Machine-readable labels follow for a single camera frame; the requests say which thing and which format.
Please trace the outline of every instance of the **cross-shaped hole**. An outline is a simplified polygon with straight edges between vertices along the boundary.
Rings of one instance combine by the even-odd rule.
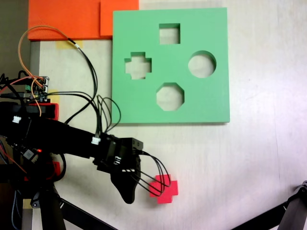
[[[146,58],[145,52],[133,52],[131,58],[126,58],[126,73],[132,80],[145,79],[147,73],[152,72],[152,59]]]

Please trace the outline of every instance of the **square hole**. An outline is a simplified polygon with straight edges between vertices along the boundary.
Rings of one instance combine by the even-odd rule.
[[[161,45],[180,44],[180,24],[159,24]]]

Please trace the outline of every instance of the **white table surface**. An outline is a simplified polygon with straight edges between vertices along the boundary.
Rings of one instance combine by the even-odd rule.
[[[138,186],[127,205],[93,159],[67,155],[67,172],[56,183],[61,197],[119,230],[229,230],[279,205],[307,179],[307,1],[140,0],[140,9],[228,8],[231,121],[226,125],[118,126],[118,137],[144,142],[178,180],[172,204],[157,205]],[[111,95],[111,41],[84,41],[83,51]],[[41,42],[41,76],[50,88],[92,93],[89,69],[76,50]],[[60,121],[82,99],[60,98]],[[71,125],[94,132],[91,108]],[[155,175],[155,165],[142,158]],[[33,229],[41,229],[39,210]]]

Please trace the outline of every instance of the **black metal stand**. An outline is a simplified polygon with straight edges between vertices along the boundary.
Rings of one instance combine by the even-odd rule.
[[[63,218],[83,230],[117,230],[111,225],[92,216],[77,206],[62,199],[61,211]]]
[[[303,230],[307,218],[307,181],[287,202],[257,216],[232,230]]]
[[[77,206],[61,199],[52,182],[32,199],[33,208],[41,209],[43,230],[66,230],[64,219],[83,230],[117,230]]]

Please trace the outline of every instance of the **orange foam pad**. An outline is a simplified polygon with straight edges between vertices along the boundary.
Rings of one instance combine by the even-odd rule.
[[[101,0],[101,38],[112,39],[113,11],[137,11],[138,9],[139,0]]]
[[[112,38],[113,11],[138,10],[138,0],[29,0],[29,23],[50,25],[75,40]],[[32,41],[65,40],[49,29],[29,32]]]

